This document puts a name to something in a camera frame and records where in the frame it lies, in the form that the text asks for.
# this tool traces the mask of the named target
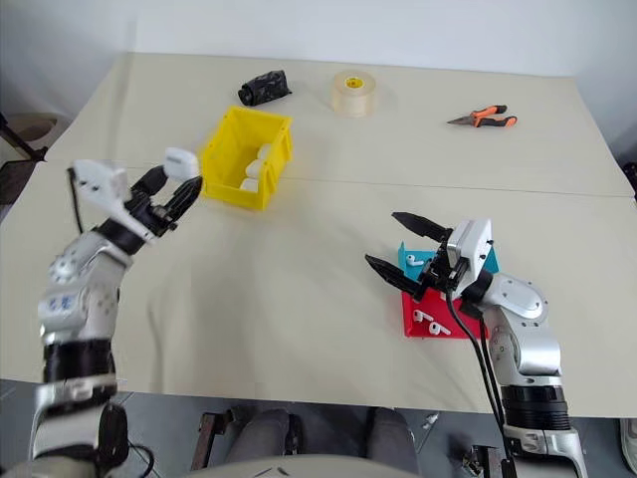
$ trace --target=white object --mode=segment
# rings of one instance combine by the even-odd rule
[[[469,269],[460,280],[452,299],[476,282],[491,252],[491,219],[462,221],[447,240],[449,265],[453,269],[461,258],[469,261]]]
[[[425,418],[425,422],[422,425],[420,425],[421,428],[423,430],[428,430],[429,428],[433,426],[434,423],[436,423],[436,421],[438,421],[439,416],[440,416],[440,413],[438,412],[427,415],[427,418]]]
[[[272,145],[269,144],[268,142],[263,144],[259,148],[259,151],[257,152],[257,159],[260,159],[261,161],[265,161],[266,158],[268,157],[268,154],[270,154],[271,148],[272,148]]]
[[[447,329],[444,326],[441,326],[437,322],[432,322],[431,324],[429,324],[429,333],[430,334],[433,334],[434,336],[438,336],[438,335],[440,335],[441,332],[445,336],[451,336],[451,332],[449,331],[449,329]]]
[[[433,322],[434,318],[431,317],[429,314],[425,314],[422,311],[414,311],[414,322],[421,323],[424,320]]]
[[[425,261],[417,261],[416,256],[414,256],[413,254],[408,254],[406,260],[407,265],[411,267],[422,266],[425,264]]]
[[[340,72],[331,85],[331,107],[345,117],[371,115],[375,89],[376,81],[368,73],[358,70]]]
[[[261,174],[261,169],[263,168],[263,159],[255,159],[248,167],[246,167],[246,175],[248,177],[252,177],[253,179],[259,179],[259,175]]]
[[[190,151],[178,147],[167,147],[163,171],[169,178],[183,182],[200,174],[199,160]]]
[[[253,179],[252,177],[246,177],[241,183],[241,186],[239,186],[239,189],[243,189],[244,191],[257,192],[259,191],[259,181],[257,179]]]
[[[126,171],[97,161],[74,162],[76,183],[82,197],[106,212],[111,219],[127,227],[144,241],[154,243],[155,235],[133,218],[123,204],[130,199]]]

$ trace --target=pliers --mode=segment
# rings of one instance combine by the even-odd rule
[[[487,118],[490,115],[498,115],[504,113],[507,110],[507,105],[493,105],[486,107],[478,112],[472,112],[467,117],[460,117],[447,121],[449,124],[470,124],[474,127],[480,126],[513,126],[518,122],[517,117],[506,118]]]

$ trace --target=orange pliers handle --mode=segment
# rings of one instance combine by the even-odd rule
[[[507,105],[493,105],[490,107],[486,107],[483,110],[479,110],[478,112],[472,112],[471,116],[474,118],[485,118],[490,117],[491,115],[500,115],[507,110]]]
[[[475,127],[480,127],[480,126],[508,127],[508,126],[513,126],[516,122],[518,122],[517,117],[506,117],[502,119],[483,118],[483,117],[474,118]]]

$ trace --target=white wall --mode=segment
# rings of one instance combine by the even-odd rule
[[[636,0],[0,0],[0,106],[73,117],[122,50],[576,76],[637,148]]]

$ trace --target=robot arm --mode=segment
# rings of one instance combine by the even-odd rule
[[[567,460],[575,476],[586,478],[561,386],[559,344],[548,325],[548,301],[531,282],[483,269],[494,243],[491,221],[463,221],[453,230],[410,213],[393,216],[416,234],[440,242],[440,248],[417,281],[365,256],[369,265],[416,301],[431,287],[447,294],[449,307],[452,299],[462,297],[464,312],[482,316],[491,331],[489,357],[484,359],[492,361],[502,389],[503,438],[514,461],[520,461],[520,468],[524,461],[528,470],[538,459]]]
[[[110,218],[83,233],[49,268],[38,305],[45,365],[29,458],[72,458],[80,467],[91,463],[102,476],[128,454],[125,412],[109,402],[117,390],[110,340],[121,280],[146,242],[177,227],[202,178],[196,157],[174,148],[164,166],[150,169],[131,189],[121,169],[78,161],[74,170],[80,192]],[[165,205],[153,205],[168,177],[181,185]]]

